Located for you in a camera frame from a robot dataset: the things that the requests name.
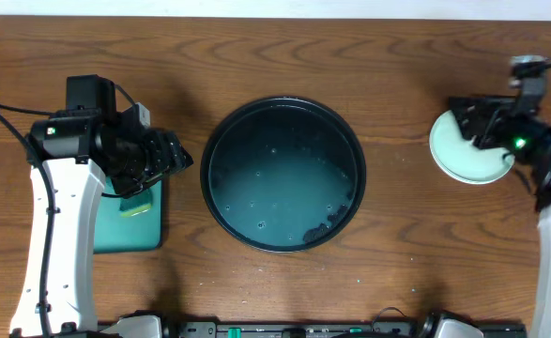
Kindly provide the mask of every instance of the green sponge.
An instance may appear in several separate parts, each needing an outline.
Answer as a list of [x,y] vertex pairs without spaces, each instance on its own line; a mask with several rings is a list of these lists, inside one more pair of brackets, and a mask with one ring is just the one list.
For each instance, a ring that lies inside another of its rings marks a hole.
[[121,198],[118,210],[122,217],[131,217],[150,210],[152,207],[152,193],[150,189],[128,199]]

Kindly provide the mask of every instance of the wooden table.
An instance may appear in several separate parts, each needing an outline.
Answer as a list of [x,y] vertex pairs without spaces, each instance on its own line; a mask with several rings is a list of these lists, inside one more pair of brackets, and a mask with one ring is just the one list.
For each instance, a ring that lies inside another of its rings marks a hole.
[[[470,186],[436,167],[428,133],[449,95],[510,94],[508,60],[551,57],[551,23],[0,17],[0,102],[63,108],[65,80],[121,84],[176,131],[196,164],[170,181],[170,236],[149,253],[97,255],[98,315],[137,309],[221,321],[369,320],[397,306],[530,324],[538,272],[534,198],[517,176]],[[551,119],[551,72],[544,116]],[[292,94],[352,126],[367,161],[359,212],[306,253],[229,236],[200,192],[211,131],[243,103]],[[120,100],[120,108],[125,101]],[[34,117],[7,113],[21,131]],[[0,125],[0,336],[23,287],[29,167]]]

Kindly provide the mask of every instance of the white backdrop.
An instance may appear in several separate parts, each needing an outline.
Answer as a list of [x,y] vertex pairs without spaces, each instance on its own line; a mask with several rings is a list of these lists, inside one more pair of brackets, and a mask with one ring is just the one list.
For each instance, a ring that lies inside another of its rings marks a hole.
[[0,14],[551,21],[551,0],[0,0]]

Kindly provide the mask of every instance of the green light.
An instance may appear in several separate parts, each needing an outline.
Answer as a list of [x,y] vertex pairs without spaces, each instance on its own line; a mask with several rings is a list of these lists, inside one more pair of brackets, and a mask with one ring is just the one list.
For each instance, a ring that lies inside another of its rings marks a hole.
[[526,143],[527,141],[522,139],[522,138],[518,138],[515,140],[515,147],[517,149],[521,149],[522,147],[526,146]]

